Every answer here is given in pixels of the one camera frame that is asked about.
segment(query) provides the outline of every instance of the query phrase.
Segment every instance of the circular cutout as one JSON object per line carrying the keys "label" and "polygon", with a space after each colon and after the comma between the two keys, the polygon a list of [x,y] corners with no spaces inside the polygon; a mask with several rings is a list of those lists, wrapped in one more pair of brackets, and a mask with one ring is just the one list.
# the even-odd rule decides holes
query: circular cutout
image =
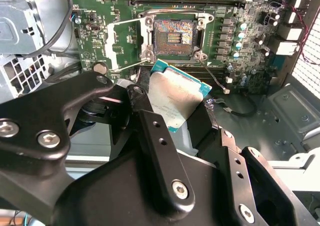
{"label": "circular cutout", "polygon": [[134,87],[133,88],[136,92],[138,92],[139,94],[143,94],[143,90],[140,89],[140,87]]}
{"label": "circular cutout", "polygon": [[167,145],[167,142],[163,138],[159,139],[159,143],[161,143],[164,146]]}
{"label": "circular cutout", "polygon": [[239,177],[239,178],[241,178],[241,179],[243,179],[243,178],[244,178],[244,176],[242,175],[242,173],[240,173],[240,172],[236,172],[236,174],[238,175],[238,177]]}
{"label": "circular cutout", "polygon": [[237,164],[241,164],[241,162],[239,161],[239,159],[235,158],[234,161],[237,163]]}
{"label": "circular cutout", "polygon": [[160,124],[159,124],[158,122],[153,122],[153,125],[154,125],[155,127],[160,127]]}

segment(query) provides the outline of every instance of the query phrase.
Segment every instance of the vent grille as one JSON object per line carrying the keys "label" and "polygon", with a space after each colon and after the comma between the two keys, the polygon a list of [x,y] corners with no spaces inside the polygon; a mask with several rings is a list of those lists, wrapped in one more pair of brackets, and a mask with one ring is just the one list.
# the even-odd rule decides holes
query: vent grille
{"label": "vent grille", "polygon": [[[312,26],[303,53],[313,62],[320,64],[320,14]],[[320,65],[305,62],[300,55],[292,75],[320,99]]]}

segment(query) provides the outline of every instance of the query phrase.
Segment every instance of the silver screw head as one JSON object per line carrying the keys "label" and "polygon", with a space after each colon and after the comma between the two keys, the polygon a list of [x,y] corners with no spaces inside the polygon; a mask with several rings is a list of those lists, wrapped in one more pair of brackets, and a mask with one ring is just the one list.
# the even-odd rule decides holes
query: silver screw head
{"label": "silver screw head", "polygon": [[309,117],[308,117],[307,115],[303,115],[303,116],[301,117],[301,120],[302,120],[303,122],[307,122],[307,121],[309,121]]}
{"label": "silver screw head", "polygon": [[232,134],[229,131],[225,130],[224,133],[228,138],[232,138]]}
{"label": "silver screw head", "polygon": [[13,137],[19,132],[19,127],[14,122],[0,121],[0,137]]}
{"label": "silver screw head", "polygon": [[96,79],[98,80],[98,82],[101,82],[101,83],[103,83],[103,84],[107,84],[107,83],[108,83],[108,81],[106,80],[106,78],[103,77],[103,76],[97,76]]}
{"label": "silver screw head", "polygon": [[244,217],[244,219],[248,223],[254,223],[255,222],[254,214],[251,212],[251,210],[247,206],[245,206],[244,204],[240,204],[239,205],[239,211],[240,211],[242,217]]}
{"label": "silver screw head", "polygon": [[79,17],[75,18],[74,23],[76,23],[77,25],[80,25],[81,24],[81,18],[79,18]]}
{"label": "silver screw head", "polygon": [[176,196],[180,199],[186,199],[188,197],[188,189],[186,186],[180,181],[174,181],[172,183],[172,188]]}
{"label": "silver screw head", "polygon": [[59,145],[60,138],[54,132],[43,132],[38,136],[38,143],[47,148],[54,148]]}

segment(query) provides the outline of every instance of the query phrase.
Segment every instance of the motherboard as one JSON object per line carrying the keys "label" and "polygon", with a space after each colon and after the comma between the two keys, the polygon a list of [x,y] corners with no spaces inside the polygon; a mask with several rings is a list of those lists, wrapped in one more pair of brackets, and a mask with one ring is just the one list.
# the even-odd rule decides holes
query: motherboard
{"label": "motherboard", "polygon": [[287,41],[276,35],[293,20],[285,19],[287,1],[73,0],[71,20],[84,71],[130,79],[161,59],[213,88],[203,65],[231,92],[263,94],[272,61],[298,46],[290,40],[283,49]]}

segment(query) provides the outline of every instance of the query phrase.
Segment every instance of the black metal arm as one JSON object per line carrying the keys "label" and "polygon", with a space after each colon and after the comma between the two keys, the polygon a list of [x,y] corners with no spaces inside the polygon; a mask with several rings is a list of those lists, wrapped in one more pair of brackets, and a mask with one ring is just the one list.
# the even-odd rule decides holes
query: black metal arm
{"label": "black metal arm", "polygon": [[[254,148],[188,119],[200,158],[178,153],[141,69],[126,89],[95,72],[0,105],[0,196],[50,225],[317,225]],[[111,161],[73,181],[70,137],[110,124]]]}

